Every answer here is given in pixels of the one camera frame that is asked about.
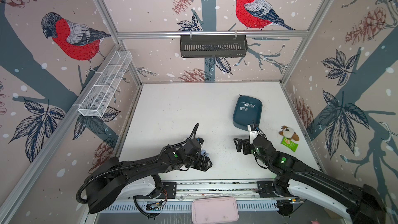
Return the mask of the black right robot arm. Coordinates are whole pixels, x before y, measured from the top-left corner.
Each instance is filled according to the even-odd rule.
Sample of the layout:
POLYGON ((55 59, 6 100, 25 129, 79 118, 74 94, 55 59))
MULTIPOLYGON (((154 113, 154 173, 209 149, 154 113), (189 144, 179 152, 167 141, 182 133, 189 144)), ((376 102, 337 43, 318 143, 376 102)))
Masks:
POLYGON ((264 135, 253 141, 234 138, 237 152, 253 155, 258 166, 276 175, 258 182, 258 194, 266 198, 302 198, 318 204, 353 224, 384 224, 387 209, 370 185, 345 183, 277 151, 264 135))

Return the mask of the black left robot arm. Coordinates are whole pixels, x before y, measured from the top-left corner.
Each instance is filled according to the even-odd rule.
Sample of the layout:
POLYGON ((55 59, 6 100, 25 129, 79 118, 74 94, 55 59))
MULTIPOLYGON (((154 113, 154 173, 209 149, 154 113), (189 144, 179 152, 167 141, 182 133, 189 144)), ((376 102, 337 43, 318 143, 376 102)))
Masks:
POLYGON ((77 190, 77 202, 88 204, 89 213, 95 214, 111 206, 123 188, 140 179, 151 177, 154 189, 149 193, 134 194, 134 201, 136 196, 152 197, 153 192, 161 193, 163 182, 159 174, 189 169, 208 171, 212 162, 202 150, 204 140, 196 137, 198 127, 197 123, 185 141, 163 147, 156 156, 136 161, 119 161, 118 157, 108 159, 77 190))

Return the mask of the teal plastic tray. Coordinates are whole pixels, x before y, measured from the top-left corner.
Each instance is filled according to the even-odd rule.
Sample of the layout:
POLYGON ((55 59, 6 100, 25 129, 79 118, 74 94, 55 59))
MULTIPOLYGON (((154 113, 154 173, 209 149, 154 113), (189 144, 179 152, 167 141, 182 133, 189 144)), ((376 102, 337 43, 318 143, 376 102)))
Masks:
POLYGON ((240 95, 233 113, 233 124, 236 128, 247 131, 248 125, 260 124, 263 104, 254 97, 240 95), (247 107, 248 111, 241 111, 240 107, 247 107))

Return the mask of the brown plush dog toy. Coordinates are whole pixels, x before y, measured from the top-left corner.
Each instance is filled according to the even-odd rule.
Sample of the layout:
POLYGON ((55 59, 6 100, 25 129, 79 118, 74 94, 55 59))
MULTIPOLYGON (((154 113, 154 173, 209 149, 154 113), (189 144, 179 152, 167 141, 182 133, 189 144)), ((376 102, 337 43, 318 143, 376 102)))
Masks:
POLYGON ((300 140, 300 138, 296 134, 296 132, 292 128, 290 128, 286 125, 281 126, 279 135, 281 135, 291 141, 299 141, 300 140))

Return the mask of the green snack packet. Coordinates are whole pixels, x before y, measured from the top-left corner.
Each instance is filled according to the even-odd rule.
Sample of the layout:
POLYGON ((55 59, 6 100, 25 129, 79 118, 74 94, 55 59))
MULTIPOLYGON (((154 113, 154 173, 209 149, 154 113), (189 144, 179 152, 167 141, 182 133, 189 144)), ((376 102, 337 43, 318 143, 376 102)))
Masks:
POLYGON ((292 150, 293 152, 296 152, 298 144, 295 143, 294 141, 291 141, 290 139, 283 137, 281 144, 292 150))

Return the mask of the pink plastic box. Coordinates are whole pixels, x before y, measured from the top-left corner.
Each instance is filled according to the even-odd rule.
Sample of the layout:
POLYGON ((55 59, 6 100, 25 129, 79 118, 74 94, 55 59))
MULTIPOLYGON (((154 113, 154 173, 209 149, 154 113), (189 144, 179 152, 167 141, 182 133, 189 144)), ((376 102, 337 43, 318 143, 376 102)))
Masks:
POLYGON ((197 199, 192 202, 194 224, 224 224, 239 219, 237 202, 234 197, 197 199))

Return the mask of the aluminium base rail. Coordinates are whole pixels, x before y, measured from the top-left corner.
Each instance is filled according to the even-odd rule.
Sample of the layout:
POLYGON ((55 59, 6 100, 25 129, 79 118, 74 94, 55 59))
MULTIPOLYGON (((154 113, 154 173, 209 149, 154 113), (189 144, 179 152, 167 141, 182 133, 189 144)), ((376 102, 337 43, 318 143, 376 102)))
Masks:
POLYGON ((150 199, 148 197, 132 197, 133 187, 123 190, 122 197, 116 200, 105 213, 140 213, 171 214, 190 213, 193 202, 203 199, 217 199, 216 206, 223 206, 223 197, 232 197, 236 201, 238 211, 264 212, 278 211, 283 215, 294 212, 304 200, 312 201, 339 215, 343 215, 345 207, 321 193, 316 193, 310 186, 291 182, 292 196, 278 197, 265 193, 272 188, 272 181, 197 181, 197 182, 165 182, 166 194, 150 199))

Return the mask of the white mesh wall shelf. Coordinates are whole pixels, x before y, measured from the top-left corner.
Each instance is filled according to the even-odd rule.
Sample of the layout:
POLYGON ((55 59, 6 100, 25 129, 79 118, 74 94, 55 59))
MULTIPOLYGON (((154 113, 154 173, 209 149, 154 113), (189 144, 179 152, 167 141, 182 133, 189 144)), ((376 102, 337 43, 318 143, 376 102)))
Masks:
POLYGON ((84 117, 103 117, 118 85, 127 71, 132 55, 129 51, 112 52, 105 68, 80 104, 78 111, 84 117))

